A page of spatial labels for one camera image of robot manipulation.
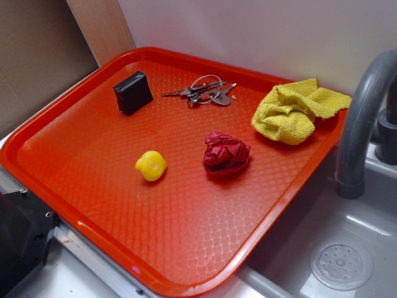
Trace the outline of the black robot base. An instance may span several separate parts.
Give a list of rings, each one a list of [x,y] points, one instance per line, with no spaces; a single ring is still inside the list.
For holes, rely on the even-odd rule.
[[[1,194],[1,297],[10,297],[47,262],[58,217],[34,193]]]

